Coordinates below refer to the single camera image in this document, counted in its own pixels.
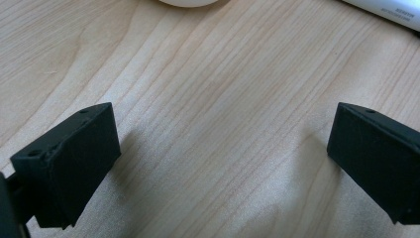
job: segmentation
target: wooden table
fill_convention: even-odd
[[[420,39],[334,0],[0,3],[0,168],[114,105],[122,157],[33,237],[419,237],[327,157],[338,102],[420,129]]]

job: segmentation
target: screw hole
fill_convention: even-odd
[[[39,155],[41,152],[42,152],[41,150],[33,150],[30,153],[28,153],[28,156],[35,157],[35,156]]]

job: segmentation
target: white cup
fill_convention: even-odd
[[[161,2],[176,6],[176,7],[201,7],[214,3],[217,0],[160,0]]]

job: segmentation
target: white object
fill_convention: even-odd
[[[160,0],[161,2],[176,6],[176,7],[201,7],[210,3],[217,2],[217,0]]]
[[[420,31],[420,0],[343,0],[403,26]]]

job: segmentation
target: black plastic piece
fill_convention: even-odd
[[[420,133],[339,103],[327,151],[393,223],[420,224]]]
[[[111,103],[80,110],[46,132],[11,158],[13,175],[0,177],[0,221],[11,234],[4,236],[29,237],[25,223],[33,215],[41,227],[74,226],[120,155]]]
[[[0,237],[30,237],[26,222],[21,222],[15,212],[15,203],[9,187],[7,180],[0,173]]]

